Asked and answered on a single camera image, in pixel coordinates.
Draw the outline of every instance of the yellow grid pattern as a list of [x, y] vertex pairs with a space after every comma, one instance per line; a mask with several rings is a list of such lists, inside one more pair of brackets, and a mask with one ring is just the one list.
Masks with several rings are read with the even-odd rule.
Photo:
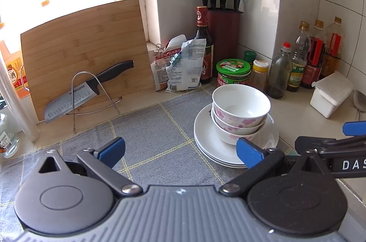
[[[205, 86], [202, 86], [202, 87], [200, 87], [199, 89], [195, 89], [195, 90], [191, 90], [191, 91], [188, 91], [188, 92], [185, 92], [185, 93], [183, 93], [183, 94], [181, 94], [181, 95], [179, 95], [179, 96], [182, 96], [182, 95], [186, 95], [186, 94], [188, 94], [188, 93], [192, 93], [192, 92], [194, 92], [194, 91], [199, 91], [199, 90], [202, 90], [202, 91], [204, 91], [204, 92], [206, 92], [208, 95], [212, 95], [212, 93], [210, 93], [205, 87], [207, 87], [207, 86], [209, 86], [209, 84], [208, 85], [205, 85]], [[197, 155], [198, 155], [198, 157], [199, 158], [201, 158], [201, 160], [205, 163], [205, 165], [210, 169], [210, 171], [212, 172], [212, 174], [218, 179], [218, 181], [221, 183], [221, 184], [224, 184], [225, 182], [222, 180], [222, 178], [220, 177], [220, 175], [216, 172], [216, 170], [213, 168], [213, 166], [210, 164], [210, 162], [207, 160], [207, 158], [198, 150], [198, 148], [195, 146], [195, 140], [193, 139], [193, 138], [189, 138], [189, 136], [184, 132], [184, 130], [178, 125], [178, 123], [174, 120], [174, 118], [171, 116], [171, 114], [166, 110], [166, 108], [162, 105], [162, 103], [155, 103], [155, 104], [153, 104], [153, 105], [150, 105], [150, 106], [147, 106], [147, 107], [144, 107], [144, 108], [141, 108], [141, 109], [137, 109], [137, 110], [134, 110], [134, 111], [130, 111], [130, 112], [127, 112], [127, 113], [123, 113], [123, 114], [121, 114], [121, 115], [119, 115], [119, 116], [117, 116], [117, 117], [121, 117], [121, 116], [125, 116], [125, 115], [127, 115], [127, 114], [130, 114], [130, 113], [133, 113], [133, 112], [136, 112], [136, 111], [139, 111], [139, 110], [142, 110], [142, 109], [146, 109], [146, 108], [149, 108], [149, 107], [153, 107], [153, 106], [156, 106], [156, 105], [159, 105], [160, 107], [161, 107], [161, 109], [164, 111], [164, 113], [169, 117], [169, 119], [171, 120], [171, 122], [177, 127], [177, 129], [178, 129], [178, 131], [182, 134], [182, 136], [186, 139], [186, 141], [185, 142], [183, 142], [183, 143], [181, 143], [181, 144], [179, 144], [179, 145], [177, 145], [177, 146], [175, 146], [175, 147], [172, 147], [172, 148], [170, 148], [170, 149], [168, 149], [168, 150], [166, 150], [166, 151], [164, 151], [164, 152], [161, 152], [161, 153], [159, 153], [159, 154], [157, 154], [157, 155], [155, 155], [155, 156], [153, 156], [153, 157], [150, 157], [150, 158], [148, 158], [148, 159], [145, 159], [145, 160], [142, 160], [141, 162], [139, 162], [139, 163], [136, 163], [136, 164], [133, 164], [133, 165], [131, 165], [131, 166], [128, 166], [127, 165], [127, 162], [126, 162], [126, 160], [125, 160], [125, 158], [123, 157], [122, 158], [122, 164], [123, 164], [123, 169], [121, 169], [121, 170], [119, 170], [119, 171], [117, 171], [118, 173], [126, 173], [127, 174], [127, 177], [128, 177], [128, 179], [130, 180], [130, 181], [133, 181], [133, 179], [132, 179], [132, 176], [131, 176], [131, 173], [130, 173], [130, 170], [131, 169], [134, 169], [134, 168], [137, 168], [137, 167], [139, 167], [139, 166], [141, 166], [141, 165], [144, 165], [144, 164], [146, 164], [146, 163], [150, 163], [150, 162], [152, 162], [152, 161], [154, 161], [154, 160], [156, 160], [156, 159], [158, 159], [158, 158], [161, 158], [162, 156], [164, 156], [164, 155], [167, 155], [167, 154], [169, 154], [169, 153], [171, 153], [171, 152], [173, 152], [173, 151], [175, 151], [175, 150], [177, 150], [177, 149], [180, 149], [180, 148], [182, 148], [183, 146], [186, 146], [186, 145], [190, 145], [194, 150], [195, 150], [195, 152], [197, 153]], [[111, 120], [108, 120], [107, 121], [108, 123], [109, 123], [109, 125], [110, 125], [110, 129], [111, 129], [111, 132], [112, 132], [112, 135], [113, 135], [113, 137], [115, 138], [115, 137], [117, 137], [117, 135], [116, 135], [116, 131], [115, 131], [115, 129], [114, 129], [114, 126], [113, 126], [113, 124], [112, 124], [112, 121]], [[93, 127], [95, 127], [95, 126], [98, 126], [98, 125], [101, 125], [101, 124], [104, 124], [104, 123], [106, 123], [106, 122], [101, 122], [101, 123], [99, 123], [99, 124], [97, 124], [97, 125], [94, 125], [94, 126], [92, 126], [92, 127], [90, 127], [90, 128], [88, 128], [88, 129], [85, 129], [85, 130], [83, 130], [83, 131], [80, 131], [79, 133], [77, 133], [77, 134], [75, 134], [75, 135], [72, 135], [71, 137], [69, 137], [69, 138], [67, 138], [67, 139], [64, 139], [64, 140], [61, 140], [61, 141], [58, 141], [58, 142], [56, 142], [56, 143], [54, 143], [54, 144], [51, 144], [51, 145], [48, 145], [48, 146], [44, 146], [44, 147], [40, 147], [40, 148], [37, 148], [36, 150], [33, 150], [33, 151], [30, 151], [30, 152], [28, 152], [28, 153], [26, 153], [26, 154], [24, 154], [24, 155], [21, 155], [21, 156], [19, 156], [19, 157], [22, 157], [23, 159], [22, 159], [22, 162], [23, 162], [23, 167], [22, 167], [22, 175], [21, 175], [21, 181], [20, 181], [20, 184], [19, 185], [21, 185], [21, 183], [22, 183], [22, 181], [23, 181], [23, 172], [24, 172], [24, 158], [25, 158], [25, 156], [26, 155], [28, 155], [28, 154], [31, 154], [31, 153], [34, 153], [34, 152], [36, 152], [36, 151], [38, 151], [38, 150], [41, 150], [41, 149], [48, 149], [49, 147], [51, 147], [51, 146], [53, 146], [53, 145], [55, 145], [55, 144], [58, 144], [58, 143], [60, 143], [60, 154], [62, 155], [63, 154], [63, 150], [62, 150], [62, 143], [63, 142], [65, 142], [66, 140], [69, 140], [69, 139], [71, 139], [71, 138], [73, 138], [73, 137], [75, 137], [75, 136], [77, 136], [77, 135], [80, 135], [81, 133], [83, 133], [83, 132], [86, 132], [86, 131], [88, 131], [89, 129], [91, 129], [91, 128], [93, 128]], [[287, 146], [288, 146], [288, 149], [286, 150], [286, 152], [284, 152], [285, 154], [288, 154], [291, 150], [293, 150], [284, 140], [282, 140]], [[0, 207], [3, 207], [3, 206], [8, 206], [8, 205], [14, 205], [14, 202], [13, 201], [11, 201], [11, 202], [7, 202], [7, 203], [0, 203]]]

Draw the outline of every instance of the metal cutting board stand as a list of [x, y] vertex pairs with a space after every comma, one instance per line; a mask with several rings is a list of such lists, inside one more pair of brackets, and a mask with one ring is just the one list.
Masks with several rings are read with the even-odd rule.
[[[99, 110], [96, 110], [96, 111], [92, 111], [92, 112], [87, 112], [87, 113], [75, 113], [75, 101], [74, 101], [74, 91], [73, 91], [73, 89], [74, 89], [74, 80], [75, 80], [75, 78], [76, 78], [76, 77], [78, 77], [78, 76], [79, 76], [79, 75], [81, 75], [81, 74], [89, 74], [89, 75], [92, 75], [92, 76], [93, 76], [93, 77], [98, 81], [98, 84], [100, 85], [101, 89], [103, 89], [103, 91], [104, 91], [105, 95], [107, 96], [108, 100], [110, 101], [110, 105], [105, 106], [105, 107], [103, 107], [102, 109], [99, 109]], [[73, 103], [72, 103], [72, 104], [73, 104], [73, 113], [72, 113], [72, 114], [71, 114], [71, 113], [67, 113], [66, 115], [72, 115], [72, 116], [73, 116], [73, 125], [74, 125], [73, 132], [74, 132], [74, 134], [76, 134], [76, 127], [75, 127], [75, 115], [87, 115], [87, 114], [93, 114], [93, 113], [97, 113], [97, 112], [99, 112], [99, 111], [102, 111], [102, 110], [104, 110], [104, 109], [107, 109], [107, 108], [109, 108], [109, 107], [111, 107], [111, 106], [113, 106], [113, 107], [114, 107], [114, 109], [116, 109], [116, 111], [117, 111], [118, 115], [121, 115], [121, 113], [119, 112], [119, 110], [118, 110], [118, 108], [117, 108], [116, 104], [117, 104], [117, 103], [119, 103], [119, 102], [122, 100], [122, 97], [119, 97], [119, 98], [118, 98], [118, 100], [117, 100], [116, 102], [113, 102], [113, 101], [112, 101], [112, 99], [110, 98], [109, 94], [107, 94], [107, 92], [105, 91], [105, 89], [104, 89], [104, 87], [103, 87], [102, 83], [99, 81], [98, 77], [97, 77], [97, 76], [95, 76], [95, 75], [94, 75], [93, 73], [91, 73], [91, 72], [82, 71], [82, 72], [77, 73], [77, 74], [74, 76], [73, 80], [71, 81], [71, 100], [73, 101]]]

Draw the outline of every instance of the spoon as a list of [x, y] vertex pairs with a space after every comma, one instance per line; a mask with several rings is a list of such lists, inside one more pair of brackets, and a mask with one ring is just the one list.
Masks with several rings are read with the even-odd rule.
[[355, 93], [353, 94], [353, 106], [358, 111], [357, 121], [359, 121], [360, 120], [360, 112], [361, 113], [366, 112], [366, 96], [358, 90], [355, 90]]

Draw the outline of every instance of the pink floral bowl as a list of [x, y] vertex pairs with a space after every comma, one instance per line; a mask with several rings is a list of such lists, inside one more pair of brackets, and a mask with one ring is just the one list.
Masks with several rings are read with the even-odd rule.
[[224, 129], [219, 127], [219, 125], [215, 121], [215, 115], [214, 115], [213, 111], [214, 110], [212, 108], [211, 109], [211, 118], [212, 118], [213, 123], [215, 124], [215, 131], [222, 141], [224, 141], [225, 143], [228, 143], [230, 145], [236, 145], [239, 138], [243, 138], [243, 137], [248, 140], [252, 140], [263, 129], [263, 128], [259, 128], [255, 133], [250, 134], [250, 135], [239, 135], [238, 136], [238, 135], [231, 134], [228, 131], [225, 131]]
[[212, 107], [225, 123], [238, 128], [253, 128], [261, 123], [271, 108], [260, 90], [243, 84], [220, 86], [212, 93]]
[[263, 125], [266, 122], [267, 119], [267, 115], [265, 115], [262, 119], [262, 121], [260, 122], [260, 124], [258, 124], [257, 126], [253, 126], [252, 128], [244, 128], [244, 127], [237, 127], [237, 126], [232, 126], [227, 124], [226, 122], [222, 121], [220, 119], [220, 117], [217, 116], [217, 114], [215, 113], [215, 111], [213, 111], [213, 115], [215, 117], [215, 121], [218, 124], [219, 127], [221, 127], [223, 130], [234, 134], [234, 135], [250, 135], [250, 134], [254, 134], [261, 125]]

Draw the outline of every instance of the bamboo cutting board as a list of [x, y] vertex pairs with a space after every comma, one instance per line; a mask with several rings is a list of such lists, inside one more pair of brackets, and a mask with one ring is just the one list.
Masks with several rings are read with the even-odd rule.
[[[81, 10], [21, 34], [24, 68], [39, 120], [48, 103], [71, 89], [81, 71], [98, 74], [121, 61], [128, 69], [103, 86], [111, 98], [154, 88], [139, 0], [122, 0]], [[79, 85], [91, 76], [82, 74]], [[103, 91], [83, 106], [108, 100]]]

